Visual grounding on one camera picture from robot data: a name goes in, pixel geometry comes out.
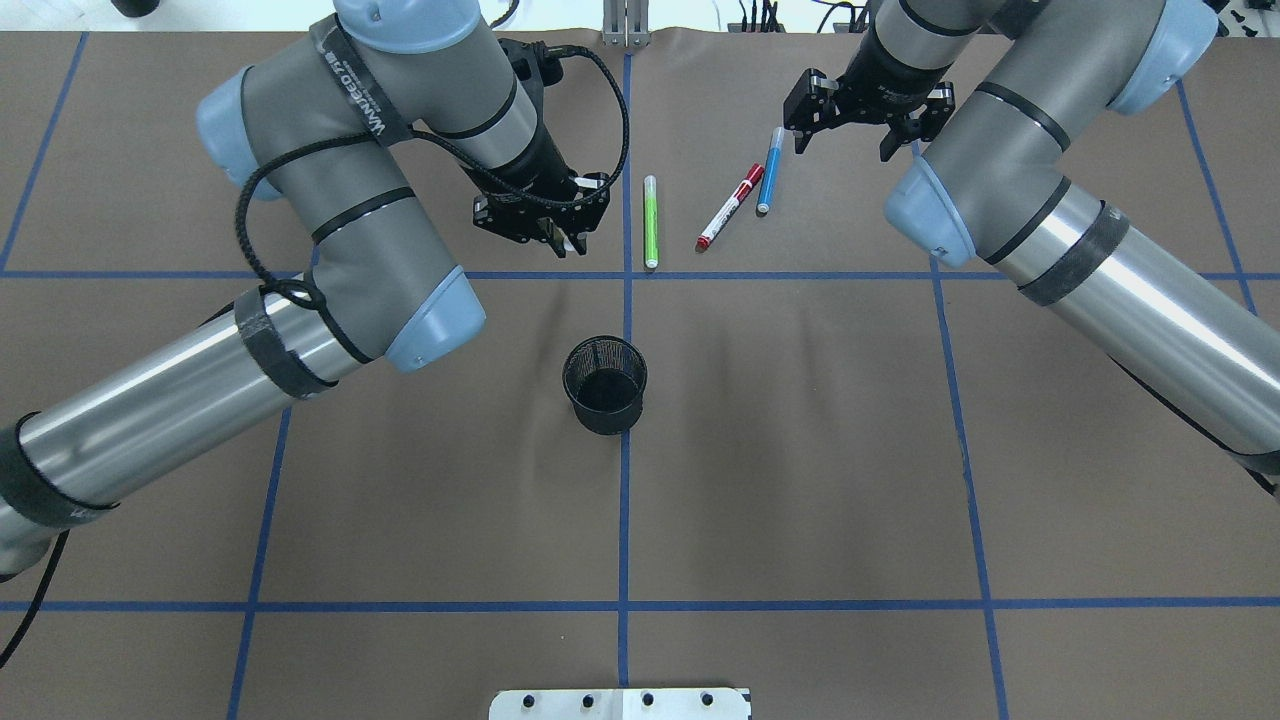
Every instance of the marker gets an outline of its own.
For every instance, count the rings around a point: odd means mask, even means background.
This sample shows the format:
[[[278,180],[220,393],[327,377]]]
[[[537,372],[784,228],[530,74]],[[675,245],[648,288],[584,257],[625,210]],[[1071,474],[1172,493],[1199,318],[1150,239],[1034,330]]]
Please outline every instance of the marker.
[[[658,269],[658,178],[644,178],[644,266]]]
[[[746,196],[751,193],[751,188],[755,187],[755,183],[760,182],[760,177],[763,176],[764,168],[762,168],[759,163],[751,163],[751,169],[746,172],[746,177],[742,178],[737,190],[733,191],[733,195],[728,196],[728,200],[724,201],[719,213],[716,213],[716,217],[712,218],[712,222],[707,225],[707,229],[703,231],[703,234],[698,236],[698,245],[694,250],[698,252],[707,252],[707,249],[712,246],[716,236],[719,234],[719,231],[724,229],[724,225],[728,224],[728,219],[733,217],[733,213],[736,213],[739,206],[742,205],[742,201],[746,200]]]
[[[773,131],[773,141],[769,142],[769,158],[764,161],[764,184],[760,186],[760,201],[755,205],[755,211],[762,215],[769,214],[773,205],[773,184],[778,182],[778,160],[782,158],[782,138],[787,131],[778,128]]]

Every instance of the light blue joint cover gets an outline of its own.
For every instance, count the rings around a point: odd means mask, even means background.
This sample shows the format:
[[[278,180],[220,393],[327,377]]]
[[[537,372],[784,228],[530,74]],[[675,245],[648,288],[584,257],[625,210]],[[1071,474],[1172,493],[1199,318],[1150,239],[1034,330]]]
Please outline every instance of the light blue joint cover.
[[[465,345],[484,322],[484,307],[457,265],[401,328],[387,348],[387,359],[397,370],[412,373]]]
[[[457,45],[483,19],[476,0],[333,0],[347,35],[399,55]]]
[[[951,201],[951,193],[922,156],[915,158],[911,169],[890,193],[884,202],[884,219],[951,268],[959,268],[977,255],[973,236]]]
[[[248,67],[233,74],[227,82],[218,86],[196,108],[196,129],[200,131],[200,142],[205,151],[214,159],[214,164],[227,173],[236,187],[244,187],[244,182],[257,169],[257,158],[253,156],[253,147],[248,143],[248,131],[244,129],[244,108],[241,88],[244,85],[244,73]],[[276,200],[283,197],[266,178],[257,183],[253,191],[255,200]]]
[[[1147,53],[1107,108],[1137,115],[1192,69],[1217,35],[1217,15],[1203,0],[1165,0]]]

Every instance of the blue marker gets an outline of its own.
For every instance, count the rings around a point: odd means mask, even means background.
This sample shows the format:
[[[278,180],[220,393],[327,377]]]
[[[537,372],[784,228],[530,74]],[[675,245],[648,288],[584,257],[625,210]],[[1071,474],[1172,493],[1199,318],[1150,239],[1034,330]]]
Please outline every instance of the blue marker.
[[[769,158],[764,161],[764,184],[760,186],[760,201],[755,205],[755,211],[767,215],[769,205],[773,204],[773,184],[778,182],[778,159],[782,158],[782,138],[787,131],[778,128],[773,131],[773,142],[769,143]]]

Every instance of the black velcro strap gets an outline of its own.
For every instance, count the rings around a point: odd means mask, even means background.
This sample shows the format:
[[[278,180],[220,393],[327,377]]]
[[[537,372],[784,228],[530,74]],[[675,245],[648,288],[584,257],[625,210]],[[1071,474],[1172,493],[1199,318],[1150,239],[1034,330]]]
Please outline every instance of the black velcro strap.
[[[1000,250],[992,252],[987,258],[983,258],[983,260],[995,265],[996,263],[1000,263],[1005,258],[1009,258],[1009,254],[1012,252],[1014,250],[1018,250],[1018,246],[1025,242],[1027,238],[1030,237],[1033,232],[1036,232],[1036,228],[1038,228],[1041,223],[1044,222],[1044,218],[1047,218],[1050,213],[1052,213],[1053,209],[1057,208],[1057,204],[1061,202],[1062,197],[1066,196],[1068,190],[1071,190],[1071,181],[1064,177],[1062,182],[1057,183],[1057,190],[1053,191],[1053,195],[1050,195],[1048,200],[1046,200],[1044,204],[1041,205],[1039,211],[1037,211],[1030,220],[1027,220],[1027,224],[1023,225],[1023,229],[1018,231],[1018,234],[1011,237],[1009,242],[1006,242],[1000,247]]]
[[[983,82],[977,90],[978,92],[986,92],[987,95],[998,97],[1014,108],[1018,108],[1018,111],[1030,118],[1039,127],[1044,128],[1044,132],[1053,138],[1053,142],[1057,142],[1057,146],[1062,149],[1062,152],[1066,152],[1066,149],[1071,146],[1071,138],[1066,135],[1066,131],[1062,129],[1062,126],[1057,124],[1057,120],[1050,117],[1048,113],[1041,110],[1039,105],[1032,102],[1021,95],[1018,95],[1012,90],[993,82]]]
[[[347,31],[338,24],[337,14],[311,26],[311,41],[329,68],[329,77],[347,96],[347,101],[379,145],[390,147],[412,137],[410,123],[401,117],[390,97],[374,79],[374,73],[351,45]]]
[[[991,17],[991,27],[998,29],[1009,40],[1018,40],[1036,18],[1044,12],[1052,0],[1009,0],[1005,6]]]
[[[1044,274],[1018,288],[1024,297],[1044,307],[1070,295],[1089,279],[1107,258],[1115,252],[1129,232],[1129,218],[1115,205],[1103,204],[1102,213]]]
[[[929,20],[924,19],[920,15],[920,13],[916,13],[915,9],[911,8],[911,3],[909,3],[908,0],[899,0],[899,4],[902,6],[902,12],[906,13],[906,17],[911,18],[911,22],[932,32],[933,35],[941,35],[945,37],[964,37],[966,35],[973,35],[980,29],[977,27],[972,27],[969,29],[951,29],[942,26],[936,26]]]
[[[1267,492],[1267,495],[1275,496],[1276,500],[1280,500],[1280,496],[1276,495],[1276,484],[1263,477],[1263,474],[1280,475],[1280,450],[1276,450],[1274,452],[1262,452],[1257,455],[1245,455],[1243,452],[1236,452],[1231,450],[1230,447],[1226,446],[1225,442],[1219,439],[1217,436],[1206,430],[1204,425],[1201,425],[1199,423],[1193,420],[1190,415],[1183,413],[1183,410],[1176,405],[1174,405],[1172,402],[1170,402],[1167,397],[1160,395],[1160,392],[1157,392],[1156,388],[1151,387],[1142,378],[1129,372],[1129,368],[1125,368],[1123,364],[1120,364],[1119,360],[1112,357],[1111,361],[1115,363],[1121,370],[1124,370],[1124,373],[1129,375],[1129,378],[1133,379],[1133,382],[1138,383],[1138,386],[1142,387],[1142,389],[1147,391],[1148,395],[1160,401],[1160,404],[1164,405],[1165,409],[1167,409],[1174,415],[1178,415],[1178,418],[1181,421],[1187,423],[1188,425],[1192,427],[1192,429],[1204,436],[1204,438],[1216,445],[1219,450],[1230,455],[1231,459],[1239,462],[1240,466],[1244,468],[1244,471],[1248,473],[1251,478],[1253,478],[1253,482],[1258,483],[1258,487]]]
[[[520,79],[516,78],[516,77],[512,77],[511,78],[511,92],[507,94],[507,100],[503,101],[502,108],[498,108],[498,111],[494,113],[493,117],[490,117],[488,120],[480,123],[479,126],[476,126],[476,127],[474,127],[474,128],[471,128],[468,131],[463,131],[463,132],[440,132],[440,131],[436,131],[435,135],[443,137],[444,140],[466,140],[468,137],[475,137],[477,135],[484,133],[485,131],[488,131],[493,126],[498,124],[499,122],[502,122],[503,118],[507,117],[507,111],[511,110],[511,106],[516,104],[516,92],[517,91],[520,91]]]
[[[262,373],[287,395],[306,400],[338,384],[317,378],[297,352],[284,347],[257,288],[237,297],[234,311],[244,348]]]
[[[92,523],[115,507],[72,500],[40,474],[18,442],[23,423],[33,415],[0,433],[0,498],[32,523],[59,530]]]
[[[397,200],[404,200],[406,197],[415,197],[412,188],[397,187],[396,190],[388,190],[381,195],[370,197],[369,200],[365,200],[360,205],[348,208],[342,213],[338,213],[329,220],[326,220],[323,225],[316,228],[316,232],[311,233],[311,241],[315,242],[316,245],[320,245],[324,241],[324,238],[338,232],[347,223],[358,220],[360,218],[364,218],[365,215],[372,213],[374,210],[380,210],[390,205],[392,202],[396,202]]]

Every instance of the metal clamp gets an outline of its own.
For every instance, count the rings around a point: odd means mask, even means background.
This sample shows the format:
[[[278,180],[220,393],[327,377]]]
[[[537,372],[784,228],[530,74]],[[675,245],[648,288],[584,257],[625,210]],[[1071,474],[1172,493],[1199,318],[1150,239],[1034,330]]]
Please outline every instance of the metal clamp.
[[[604,0],[604,44],[649,45],[649,0]]]

